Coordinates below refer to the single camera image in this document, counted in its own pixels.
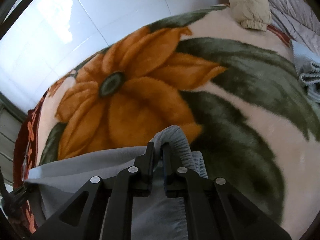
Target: flower center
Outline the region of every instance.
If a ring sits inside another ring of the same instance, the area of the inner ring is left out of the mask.
[[[124,83],[125,76],[122,72],[114,72],[102,82],[99,88],[99,96],[105,97],[115,93]]]

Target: orange flower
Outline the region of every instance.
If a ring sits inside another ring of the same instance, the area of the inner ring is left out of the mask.
[[[225,71],[224,67],[176,53],[187,28],[150,33],[143,27],[97,54],[78,72],[56,117],[68,123],[58,159],[103,149],[144,146],[176,124],[193,141],[201,132],[179,90],[192,90]]]

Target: gray fabric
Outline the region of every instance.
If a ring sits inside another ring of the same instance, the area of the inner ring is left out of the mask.
[[[320,55],[320,22],[304,0],[268,0],[272,25]]]
[[[185,167],[207,178],[201,152],[191,152],[186,136],[176,125],[157,133],[155,159],[160,147],[169,142]],[[133,165],[146,147],[127,147],[93,152],[78,157],[41,165],[29,171],[26,182],[39,184],[30,201],[36,222],[41,225],[92,176],[103,179],[115,176]],[[134,198],[132,208],[132,239],[188,239],[183,198],[169,199],[164,194],[162,160],[154,170],[150,197]]]
[[[294,40],[290,46],[300,84],[307,87],[309,99],[320,103],[320,57]]]

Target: white tile floor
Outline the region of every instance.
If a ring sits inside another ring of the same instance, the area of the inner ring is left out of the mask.
[[[0,41],[0,91],[22,111],[96,51],[156,20],[228,0],[34,0]]]

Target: light blue cloth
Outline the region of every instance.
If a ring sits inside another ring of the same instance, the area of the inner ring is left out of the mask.
[[[183,198],[167,198],[164,192],[160,147],[168,142],[183,165],[208,178],[201,152],[191,152],[180,127],[172,125],[151,140],[155,145],[155,160],[151,195],[135,197],[132,207],[132,240],[187,240],[187,221]],[[133,165],[146,147],[103,150],[41,165],[29,171],[26,182],[39,184],[33,192],[30,206],[37,225],[42,225],[58,208],[93,176],[103,179]]]
[[[320,57],[294,40],[290,45],[300,84],[307,87],[309,99],[320,103]]]

